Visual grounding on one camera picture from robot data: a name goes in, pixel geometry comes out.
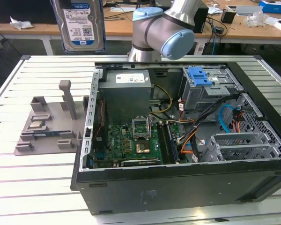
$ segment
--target sticker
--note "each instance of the sticker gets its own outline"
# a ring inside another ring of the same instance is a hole
[[[200,146],[200,145],[205,145],[205,140],[200,140],[200,142],[197,144],[197,146]]]
[[[91,45],[94,43],[93,24],[88,20],[89,4],[72,4],[72,9],[64,9],[64,14],[70,39],[75,45]]]
[[[219,81],[216,77],[209,77],[208,78],[210,81]]]
[[[142,191],[140,193],[140,205],[148,205],[157,195],[157,190]]]
[[[184,105],[183,105],[183,103],[179,103],[179,110],[180,110],[180,111],[184,111]]]
[[[35,134],[35,135],[33,135],[33,136],[35,136],[35,137],[45,137],[46,134]]]
[[[116,83],[144,83],[144,74],[117,74]]]
[[[196,157],[195,154],[192,155],[192,159],[195,163],[199,161],[198,157]]]

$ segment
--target blue drive bay latch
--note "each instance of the blue drive bay latch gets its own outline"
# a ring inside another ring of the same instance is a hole
[[[195,86],[212,86],[212,82],[209,81],[202,67],[189,67],[188,75],[193,79]]]

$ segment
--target blue cable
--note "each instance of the blue cable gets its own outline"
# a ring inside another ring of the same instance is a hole
[[[214,47],[213,47],[213,49],[212,49],[211,55],[214,55],[215,41],[216,41],[216,34],[215,34],[215,27],[214,27]]]
[[[225,123],[224,123],[224,121],[223,121],[223,116],[222,116],[223,110],[224,110],[225,107],[229,107],[229,108],[232,109],[232,110],[234,110],[234,108],[233,108],[233,106],[231,106],[231,105],[223,105],[223,106],[221,107],[220,113],[219,113],[219,120],[220,120],[221,126],[223,127],[223,129],[225,130],[226,133],[230,133],[230,131],[228,130],[228,128],[226,127],[226,125],[225,125]]]

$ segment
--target slotted metal table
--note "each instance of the slotted metal table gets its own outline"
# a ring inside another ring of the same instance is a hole
[[[258,203],[92,216],[79,192],[70,190],[74,153],[16,157],[15,145],[33,96],[62,101],[58,84],[72,82],[74,100],[88,95],[95,62],[125,56],[31,56],[22,59],[0,89],[0,224],[281,224],[281,189]],[[234,61],[281,113],[281,78],[252,56],[188,56],[181,61]]]

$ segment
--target blue box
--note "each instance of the blue box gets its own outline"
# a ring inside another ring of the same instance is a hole
[[[281,14],[281,1],[276,1],[275,3],[269,3],[267,1],[260,1],[259,6],[263,6],[262,11],[264,13]]]

